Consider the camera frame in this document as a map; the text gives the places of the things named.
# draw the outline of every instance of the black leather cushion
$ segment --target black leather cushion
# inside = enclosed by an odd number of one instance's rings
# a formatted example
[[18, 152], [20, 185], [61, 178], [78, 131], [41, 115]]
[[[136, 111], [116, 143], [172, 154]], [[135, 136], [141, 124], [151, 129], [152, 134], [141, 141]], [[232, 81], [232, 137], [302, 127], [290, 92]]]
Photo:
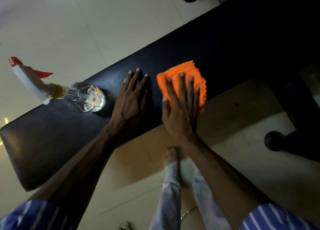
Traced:
[[[150, 75], [149, 110], [122, 144], [161, 123], [158, 73], [194, 60], [210, 99], [254, 75], [302, 67], [319, 53], [318, 12], [318, 0], [227, 0], [86, 81], [117, 95], [124, 73], [141, 68]], [[42, 185], [99, 132], [111, 112], [112, 103], [98, 113], [78, 113], [52, 100], [1, 128], [22, 186]]]

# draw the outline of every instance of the foot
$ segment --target foot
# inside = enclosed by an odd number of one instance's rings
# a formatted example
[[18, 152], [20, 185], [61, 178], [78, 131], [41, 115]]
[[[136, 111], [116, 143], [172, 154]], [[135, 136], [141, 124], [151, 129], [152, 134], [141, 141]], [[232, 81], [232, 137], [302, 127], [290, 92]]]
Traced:
[[176, 147], [167, 148], [166, 152], [163, 154], [163, 165], [166, 172], [166, 178], [176, 178], [179, 179], [179, 159]]

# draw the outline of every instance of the blue striped sleeve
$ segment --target blue striped sleeve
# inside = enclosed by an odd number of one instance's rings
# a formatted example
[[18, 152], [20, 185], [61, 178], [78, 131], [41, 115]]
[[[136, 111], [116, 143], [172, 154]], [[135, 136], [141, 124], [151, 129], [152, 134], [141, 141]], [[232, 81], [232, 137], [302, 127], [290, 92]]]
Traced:
[[320, 230], [320, 228], [275, 204], [263, 204], [246, 217], [240, 230]]
[[46, 200], [27, 201], [0, 219], [0, 230], [72, 229], [72, 220]]

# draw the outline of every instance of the forearm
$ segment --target forearm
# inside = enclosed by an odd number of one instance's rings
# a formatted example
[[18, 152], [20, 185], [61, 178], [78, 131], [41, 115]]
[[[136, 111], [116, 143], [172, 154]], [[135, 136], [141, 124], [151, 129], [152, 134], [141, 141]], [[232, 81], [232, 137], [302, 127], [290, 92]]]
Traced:
[[196, 135], [182, 139], [181, 144], [206, 179], [233, 230], [241, 227], [245, 217], [255, 207], [271, 202]]
[[123, 135], [119, 128], [108, 124], [30, 199], [48, 200], [79, 222], [110, 155]]

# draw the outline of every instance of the hand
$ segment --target hand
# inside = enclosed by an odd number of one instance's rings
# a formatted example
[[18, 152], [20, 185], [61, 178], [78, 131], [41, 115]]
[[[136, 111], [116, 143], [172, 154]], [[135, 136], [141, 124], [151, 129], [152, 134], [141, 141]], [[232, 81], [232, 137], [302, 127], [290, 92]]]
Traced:
[[167, 98], [162, 102], [162, 122], [167, 131], [178, 141], [195, 135], [197, 128], [198, 106], [200, 88], [197, 87], [194, 93], [193, 77], [189, 78], [188, 90], [186, 90], [185, 74], [180, 74], [180, 85], [178, 98], [171, 78], [167, 80], [168, 94], [171, 100]]
[[148, 90], [144, 87], [149, 76], [145, 74], [137, 85], [140, 74], [140, 69], [137, 69], [135, 73], [131, 70], [129, 71], [127, 78], [123, 82], [111, 116], [110, 124], [124, 133], [138, 124], [146, 110], [146, 95]]

